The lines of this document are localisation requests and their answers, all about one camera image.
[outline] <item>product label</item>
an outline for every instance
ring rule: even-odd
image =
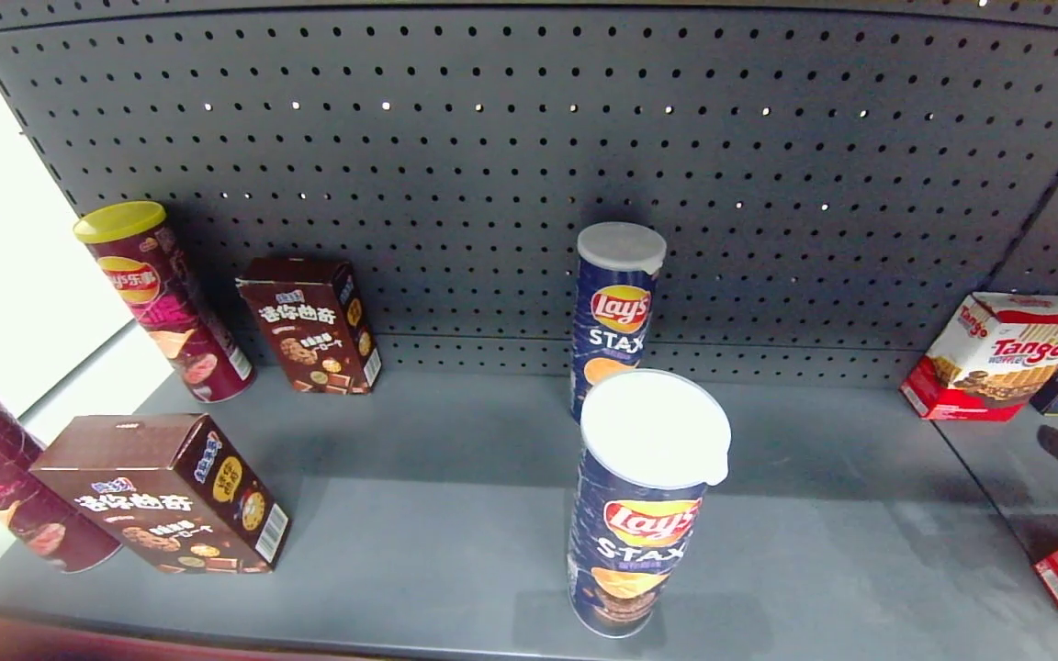
[[[185,255],[167,226],[87,247],[195,398],[223,401],[251,384],[235,338],[191,296]]]
[[[995,343],[992,364],[1038,365],[1044,359],[1058,357],[1058,339],[1046,343],[1024,343],[1020,339],[999,339]]]
[[[609,271],[580,260],[570,406],[576,420],[592,385],[639,364],[655,288],[655,277],[642,271]]]
[[[647,489],[583,453],[567,567],[570,602],[588,627],[621,637],[645,623],[688,551],[705,489]]]

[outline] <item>metal shelf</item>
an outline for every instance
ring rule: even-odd
[[[730,478],[641,635],[577,621],[563,553],[580,436],[553,377],[383,372],[365,398],[275,368],[208,407],[294,515],[268,576],[21,547],[0,614],[123,636],[417,658],[1058,658],[1058,611],[932,424],[878,389],[708,385]],[[198,409],[167,382],[147,414]]]

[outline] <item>stax text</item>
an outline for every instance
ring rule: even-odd
[[[597,290],[590,297],[590,314],[595,320],[620,333],[635,333],[642,328],[647,310],[651,310],[651,294],[646,289],[630,284],[612,284]]]
[[[591,345],[599,345],[600,347],[608,348],[608,350],[624,351],[630,354],[643,350],[642,337],[620,335],[612,333],[609,330],[602,330],[602,328],[591,328],[587,333],[587,341]]]
[[[631,546],[621,547],[615,544],[614,539],[599,537],[599,555],[608,561],[622,562],[655,562],[655,561],[679,561],[685,557],[685,544],[672,548],[635,548]]]
[[[1016,356],[1014,360],[1000,359],[995,356]],[[1058,345],[1051,343],[1021,343],[1019,339],[999,339],[995,343],[995,356],[991,363],[1021,363],[1024,365],[1036,365],[1040,361],[1048,357],[1058,357]]]

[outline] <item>cookie image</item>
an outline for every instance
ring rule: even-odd
[[[190,547],[190,553],[195,553],[195,555],[201,555],[202,557],[219,557],[219,554],[222,552],[219,551],[218,548],[215,548],[211,545],[197,544]]]
[[[130,526],[129,528],[122,530],[122,535],[125,535],[125,539],[129,539],[130,543],[154,549],[154,551],[172,553],[182,548],[182,543],[178,540],[178,537],[164,537],[156,535],[150,531],[144,530],[144,528],[135,526]]]
[[[358,326],[358,322],[362,319],[362,301],[358,298],[349,301],[348,309],[345,309],[345,319],[349,322],[350,326]]]
[[[590,385],[612,377],[613,373],[626,372],[635,369],[631,365],[623,365],[620,361],[609,357],[592,357],[585,367],[582,368],[582,375],[587,378]]]
[[[240,522],[244,531],[253,531],[260,527],[263,521],[263,512],[268,509],[263,494],[252,492],[243,497],[243,507],[240,511]]]
[[[312,350],[306,350],[302,347],[296,337],[285,337],[280,342],[280,351],[285,356],[289,357],[293,363],[298,363],[302,365],[315,365],[316,364],[316,352]]]

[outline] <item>dark blue can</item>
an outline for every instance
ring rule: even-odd
[[[579,234],[570,372],[576,420],[592,385],[639,365],[667,250],[658,234],[630,222],[603,222]]]
[[[582,451],[567,571],[570,603],[585,626],[628,637],[647,623],[685,556],[706,489],[703,482],[679,490],[635,484]]]

